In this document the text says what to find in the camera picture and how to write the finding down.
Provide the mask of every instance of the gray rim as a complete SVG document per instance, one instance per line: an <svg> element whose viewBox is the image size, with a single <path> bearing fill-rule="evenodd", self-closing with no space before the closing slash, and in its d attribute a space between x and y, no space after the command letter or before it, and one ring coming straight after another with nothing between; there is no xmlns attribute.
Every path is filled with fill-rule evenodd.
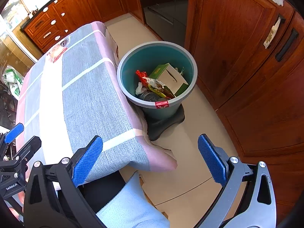
<svg viewBox="0 0 304 228"><path fill-rule="evenodd" d="M148 102L148 101L143 101L141 99L138 99L136 97L134 97L133 95L131 95L124 87L121 78L122 78L122 73L121 73L121 68L125 65L126 61L133 55L135 54L138 50L146 48L147 46L152 46L152 45L166 45L168 47L174 48L174 49L179 49L182 51L182 53L193 63L192 64L192 68L193 68L193 79L192 82L190 83L188 89L182 93L181 95L179 95L176 98L170 99L168 101L169 106L174 106L174 105L178 105L180 104L186 97L189 96L189 94L191 93L191 91L193 90L196 80L197 80L197 66L196 66L196 62L194 60L194 58L192 57L192 55L183 47L174 44L174 43L170 43L170 42L165 42L165 41L153 41L153 42L148 42L148 43L143 43L139 46L134 47L133 49L131 49L127 54L124 55L124 57L121 59L119 65L118 65L118 69L117 69L117 80L118 80L118 84L119 87L121 88L122 92L124 93L124 95L127 96L127 98L129 100L131 100L133 103L135 103L136 105L139 105L141 107L145 107L145 108L152 108L152 109L156 109L155 103L154 102Z"/></svg>

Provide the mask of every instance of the red sticker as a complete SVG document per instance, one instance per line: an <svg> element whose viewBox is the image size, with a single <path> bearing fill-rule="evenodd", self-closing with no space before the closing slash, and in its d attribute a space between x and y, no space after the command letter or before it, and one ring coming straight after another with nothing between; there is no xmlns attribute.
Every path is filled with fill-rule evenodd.
<svg viewBox="0 0 304 228"><path fill-rule="evenodd" d="M155 102L155 106L157 109L167 108L169 107L169 103L168 101L159 101L159 102Z"/></svg>

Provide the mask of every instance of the blue gripper pad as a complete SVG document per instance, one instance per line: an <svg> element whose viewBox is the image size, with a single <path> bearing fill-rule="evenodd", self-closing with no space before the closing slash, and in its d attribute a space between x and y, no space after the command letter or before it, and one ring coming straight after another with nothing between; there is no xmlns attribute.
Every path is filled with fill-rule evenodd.
<svg viewBox="0 0 304 228"><path fill-rule="evenodd" d="M198 146L214 181L216 183L220 183L223 187L227 181L226 167L221 158L215 152L214 145L206 134L199 136Z"/></svg>
<svg viewBox="0 0 304 228"><path fill-rule="evenodd" d="M24 130L24 126L22 123L18 123L15 127L13 127L10 131L7 132L4 138L5 143L11 143L18 135L20 135Z"/></svg>
<svg viewBox="0 0 304 228"><path fill-rule="evenodd" d="M84 184L93 165L95 164L96 160L101 154L102 148L103 148L102 138L98 136L92 142L91 146L84 153L84 155L81 157L78 163L75 165L72 181L76 187L81 184Z"/></svg>

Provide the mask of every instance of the trash can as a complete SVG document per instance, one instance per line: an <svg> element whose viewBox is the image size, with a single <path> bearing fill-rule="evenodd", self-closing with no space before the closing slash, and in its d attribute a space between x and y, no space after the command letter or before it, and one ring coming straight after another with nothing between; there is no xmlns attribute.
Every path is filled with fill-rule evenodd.
<svg viewBox="0 0 304 228"><path fill-rule="evenodd" d="M189 87L181 95L165 102L148 102L138 99L135 90L139 78L136 70L146 71L149 75L159 64L170 63L174 68L184 68L183 77ZM134 104L141 106L151 118L162 120L171 117L181 102L188 97L197 79L197 66L192 55L183 47L164 41L141 44L130 50L121 59L117 70L117 79L122 92Z"/></svg>

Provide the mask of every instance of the silver bolt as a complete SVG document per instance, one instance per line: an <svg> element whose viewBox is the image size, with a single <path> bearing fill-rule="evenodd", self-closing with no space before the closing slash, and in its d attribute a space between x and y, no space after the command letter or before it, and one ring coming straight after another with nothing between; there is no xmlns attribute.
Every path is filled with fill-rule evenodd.
<svg viewBox="0 0 304 228"><path fill-rule="evenodd" d="M263 161L260 161L260 162L259 162L259 165L260 165L262 168L265 168L265 167L266 167L266 164L265 164L265 162L263 162Z"/></svg>
<svg viewBox="0 0 304 228"><path fill-rule="evenodd" d="M61 160L61 163L62 164L68 164L69 163L69 158L63 158L62 160Z"/></svg>
<svg viewBox="0 0 304 228"><path fill-rule="evenodd" d="M237 157L231 157L230 161L234 164L236 164L237 162L239 162L239 159Z"/></svg>
<svg viewBox="0 0 304 228"><path fill-rule="evenodd" d="M40 161L36 161L35 163L34 163L34 167L39 167L40 166Z"/></svg>

